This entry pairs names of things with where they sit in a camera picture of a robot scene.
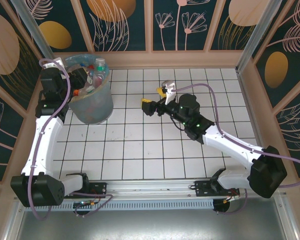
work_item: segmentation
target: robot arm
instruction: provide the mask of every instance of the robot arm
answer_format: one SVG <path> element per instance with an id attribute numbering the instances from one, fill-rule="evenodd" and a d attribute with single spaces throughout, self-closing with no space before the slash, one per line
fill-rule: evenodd
<path id="1" fill-rule="evenodd" d="M 56 59 L 56 61 L 62 64 L 61 59 Z M 35 207 L 60 205 L 65 196 L 75 191 L 84 192 L 87 189 L 87 185 L 89 185 L 89 180 L 85 173 L 68 174 L 61 180 L 53 177 L 52 162 L 55 143 L 63 127 L 69 106 L 66 104 L 62 108 L 48 123 L 43 133 L 43 125 L 60 107 L 67 92 L 64 76 L 60 74 L 60 70 L 53 63 L 48 63 L 45 67 L 40 73 L 43 90 L 40 92 L 38 105 L 35 109 L 37 119 L 31 151 L 21 171 L 21 175 L 13 176 L 10 182 L 11 188 L 25 207 L 30 206 L 27 193 L 28 184 L 31 184 L 32 200 Z M 73 92 L 73 89 L 84 87 L 87 74 L 84 69 L 79 68 L 74 70 L 69 78 L 70 92 Z M 32 182 L 28 183 L 33 156 L 40 134 L 43 134 L 43 136 L 37 152 L 34 174 Z"/>
<path id="2" fill-rule="evenodd" d="M 224 168 L 218 170 L 210 180 L 213 190 L 220 192 L 223 189 L 232 188 L 252 189 L 258 195 L 270 198 L 287 176 L 282 159 L 246 150 L 226 139 L 224 135 L 253 150 L 273 154 L 279 152 L 272 146 L 264 149 L 246 143 L 224 131 L 220 132 L 212 121 L 200 114 L 200 104 L 196 101 L 196 96 L 184 94 L 177 103 L 174 97 L 176 93 L 172 91 L 174 89 L 175 85 L 172 81 L 164 82 L 162 93 L 166 97 L 163 96 L 164 98 L 158 102 L 143 99 L 143 112 L 148 116 L 152 116 L 155 112 L 158 116 L 168 114 L 171 119 L 184 125 L 184 132 L 190 139 L 214 147 L 244 166 L 244 170 Z"/>

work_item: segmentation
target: trash bin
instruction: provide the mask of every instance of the trash bin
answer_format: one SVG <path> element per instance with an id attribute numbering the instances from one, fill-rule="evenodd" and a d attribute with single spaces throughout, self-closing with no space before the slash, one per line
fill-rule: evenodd
<path id="1" fill-rule="evenodd" d="M 94 65 L 96 58 L 93 54 L 80 54 L 65 59 L 66 69 L 75 64 Z M 69 107 L 77 118 L 85 124 L 100 124 L 108 119 L 113 111 L 114 103 L 110 92 L 109 68 L 105 65 L 105 79 L 93 92 L 84 96 L 74 96 Z"/>

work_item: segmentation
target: orange bottle cap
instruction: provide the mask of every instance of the orange bottle cap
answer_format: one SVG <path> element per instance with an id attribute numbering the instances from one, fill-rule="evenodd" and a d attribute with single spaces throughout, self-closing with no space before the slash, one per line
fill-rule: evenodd
<path id="1" fill-rule="evenodd" d="M 73 96 L 75 97 L 75 96 L 78 96 L 78 95 L 79 95 L 79 89 L 74 90 L 73 91 Z"/>

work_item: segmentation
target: yellow circle pattern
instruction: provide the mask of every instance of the yellow circle pattern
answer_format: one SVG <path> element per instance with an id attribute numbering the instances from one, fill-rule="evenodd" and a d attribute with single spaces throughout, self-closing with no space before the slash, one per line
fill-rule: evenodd
<path id="1" fill-rule="evenodd" d="M 280 51 L 272 53 L 265 64 L 265 82 L 270 88 L 277 88 L 284 81 L 288 72 L 288 59 Z"/>
<path id="2" fill-rule="evenodd" d="M 0 74 L 11 74 L 20 56 L 18 35 L 11 24 L 0 15 Z"/>
<path id="3" fill-rule="evenodd" d="M 39 25 L 39 28 L 49 46 L 55 49 L 66 49 L 71 46 L 71 35 L 60 23 L 45 21 Z"/>
<path id="4" fill-rule="evenodd" d="M 107 22 L 119 22 L 122 20 L 120 9 L 124 12 L 126 18 L 130 17 L 136 9 L 136 0 L 86 0 L 91 11 L 100 19 Z"/>
<path id="5" fill-rule="evenodd" d="M 269 0 L 231 0 L 229 18 L 235 25 L 254 26 L 259 22 Z"/>

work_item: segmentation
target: white tile floor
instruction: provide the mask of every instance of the white tile floor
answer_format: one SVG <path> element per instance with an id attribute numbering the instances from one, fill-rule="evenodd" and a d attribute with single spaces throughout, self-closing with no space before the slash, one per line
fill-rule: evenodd
<path id="1" fill-rule="evenodd" d="M 221 151 L 189 140 L 167 115 L 143 114 L 141 98 L 158 101 L 156 88 L 165 80 L 176 80 L 177 88 L 209 84 L 216 92 L 221 127 L 256 144 L 234 69 L 124 69 L 110 74 L 111 117 L 99 125 L 85 125 L 68 111 L 54 153 L 55 177 L 85 172 L 91 180 L 209 178 L 220 168 L 241 167 Z M 215 121 L 208 89 L 191 88 L 177 97 L 184 93 L 195 93 L 200 113 Z"/>

